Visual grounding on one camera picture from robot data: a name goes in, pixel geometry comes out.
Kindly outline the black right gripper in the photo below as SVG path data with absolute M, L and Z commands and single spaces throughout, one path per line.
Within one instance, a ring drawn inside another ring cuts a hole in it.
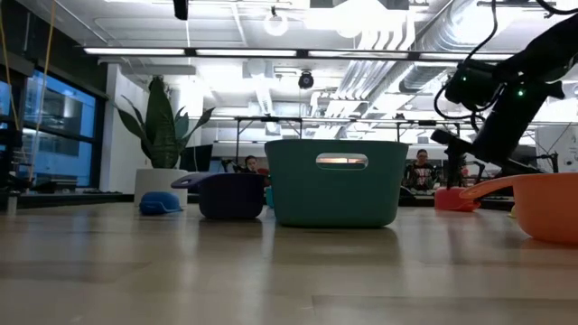
M 431 139 L 447 146 L 445 150 L 448 156 L 446 187 L 462 186 L 462 169 L 466 153 L 485 163 L 494 164 L 510 175 L 543 173 L 537 167 L 511 158 L 527 126 L 528 123 L 507 122 L 502 117 L 490 116 L 472 143 L 462 140 L 449 131 L 436 129 Z

